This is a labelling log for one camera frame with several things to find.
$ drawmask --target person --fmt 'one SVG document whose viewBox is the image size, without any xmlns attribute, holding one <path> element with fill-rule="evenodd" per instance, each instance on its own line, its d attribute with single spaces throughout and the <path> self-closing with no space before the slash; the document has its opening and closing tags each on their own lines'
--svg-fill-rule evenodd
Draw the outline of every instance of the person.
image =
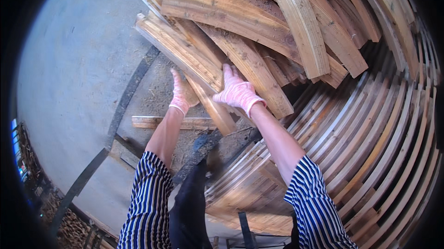
<svg viewBox="0 0 444 249">
<path fill-rule="evenodd" d="M 190 107 L 179 73 L 171 72 L 174 97 L 137 166 L 118 248 L 212 248 L 204 216 L 205 159 L 185 179 L 170 213 L 167 209 L 173 189 L 168 169 L 181 121 Z M 294 208 L 292 248 L 357 248 L 342 226 L 319 167 L 269 113 L 264 99 L 239 77 L 235 67 L 224 64 L 223 72 L 225 89 L 213 100 L 242 108 L 261 132 L 288 186 L 283 199 Z"/>
</svg>

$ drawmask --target pink work glove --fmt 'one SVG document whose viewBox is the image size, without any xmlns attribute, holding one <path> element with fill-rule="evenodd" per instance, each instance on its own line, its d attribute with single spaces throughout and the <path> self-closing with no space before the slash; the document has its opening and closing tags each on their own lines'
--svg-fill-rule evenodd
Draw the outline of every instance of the pink work glove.
<svg viewBox="0 0 444 249">
<path fill-rule="evenodd" d="M 248 117 L 253 104 L 262 102 L 266 107 L 264 99 L 256 95 L 254 87 L 248 81 L 243 81 L 237 74 L 236 67 L 231 69 L 230 65 L 223 65 L 225 89 L 213 96 L 214 102 L 223 102 L 235 108 L 242 108 Z"/>
<path fill-rule="evenodd" d="M 180 77 L 179 72 L 177 72 L 175 69 L 171 69 L 170 71 L 171 74 L 173 74 L 174 79 L 174 96 L 168 107 L 178 108 L 183 113 L 183 116 L 185 116 L 188 112 L 188 109 L 193 106 L 191 106 L 190 103 L 187 101 L 187 90 L 185 84 L 182 81 L 182 78 Z"/>
</svg>

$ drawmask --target concrete floor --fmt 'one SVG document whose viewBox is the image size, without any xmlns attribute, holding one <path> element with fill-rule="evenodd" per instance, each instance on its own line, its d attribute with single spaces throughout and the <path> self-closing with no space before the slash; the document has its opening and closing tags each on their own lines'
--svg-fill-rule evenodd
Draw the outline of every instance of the concrete floor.
<svg viewBox="0 0 444 249">
<path fill-rule="evenodd" d="M 123 91 L 151 47 L 132 28 L 137 13 L 147 14 L 141 0 L 47 0 L 29 33 L 19 68 L 18 118 L 46 174 L 63 193 L 107 143 Z M 172 97 L 171 65 L 163 55 L 154 61 L 120 123 L 118 133 L 141 147 L 152 131 L 132 128 L 130 116 L 164 115 Z M 193 115 L 207 114 L 198 106 Z M 178 147 L 195 138 L 194 131 L 181 134 Z M 125 221 L 134 179 L 134 169 L 120 159 L 128 153 L 114 145 L 74 199 L 115 235 Z M 238 230 L 207 226 L 209 236 L 220 236 L 221 243 L 225 237 L 241 239 Z"/>
</svg>

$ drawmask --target hand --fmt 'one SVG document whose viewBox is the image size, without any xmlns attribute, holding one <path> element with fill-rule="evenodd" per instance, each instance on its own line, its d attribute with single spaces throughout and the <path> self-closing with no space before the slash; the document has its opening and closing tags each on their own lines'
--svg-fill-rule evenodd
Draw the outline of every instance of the hand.
<svg viewBox="0 0 444 249">
<path fill-rule="evenodd" d="M 171 74 L 173 74 L 174 79 L 174 96 L 169 107 L 178 108 L 185 117 L 188 109 L 197 105 L 199 103 L 199 100 L 197 99 L 194 91 L 190 90 L 191 87 L 188 82 L 182 80 L 179 72 L 177 72 L 175 69 L 171 69 L 170 71 Z"/>
<path fill-rule="evenodd" d="M 253 104 L 262 102 L 266 107 L 264 99 L 256 95 L 254 87 L 248 81 L 239 78 L 236 67 L 231 69 L 230 65 L 223 65 L 225 89 L 213 96 L 214 102 L 223 102 L 235 108 L 242 108 L 248 117 Z"/>
</svg>

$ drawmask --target black pants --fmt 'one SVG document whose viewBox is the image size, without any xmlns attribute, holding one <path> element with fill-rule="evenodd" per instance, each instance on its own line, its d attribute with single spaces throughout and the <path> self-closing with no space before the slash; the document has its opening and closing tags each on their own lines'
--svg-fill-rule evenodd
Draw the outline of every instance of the black pants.
<svg viewBox="0 0 444 249">
<path fill-rule="evenodd" d="M 174 207 L 170 211 L 170 241 L 173 249 L 212 249 L 205 226 L 205 173 L 207 161 L 203 159 L 186 177 Z M 285 248 L 299 247 L 296 216 L 293 215 L 291 243 Z"/>
</svg>

